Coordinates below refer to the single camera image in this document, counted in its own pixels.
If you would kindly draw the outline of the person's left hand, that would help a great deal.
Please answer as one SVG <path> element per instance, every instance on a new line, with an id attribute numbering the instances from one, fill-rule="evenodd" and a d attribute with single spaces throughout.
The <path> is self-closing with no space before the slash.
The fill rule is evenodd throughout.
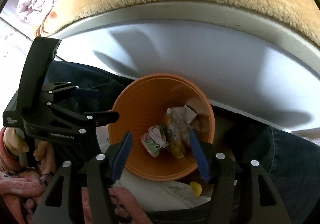
<path id="1" fill-rule="evenodd" d="M 28 152 L 29 146 L 27 143 L 17 135 L 14 128 L 6 128 L 3 137 L 4 145 L 8 152 L 13 156 L 18 156 L 20 152 Z M 47 141 L 40 141 L 35 149 L 33 155 L 36 161 L 41 161 L 45 158 L 47 147 Z"/>

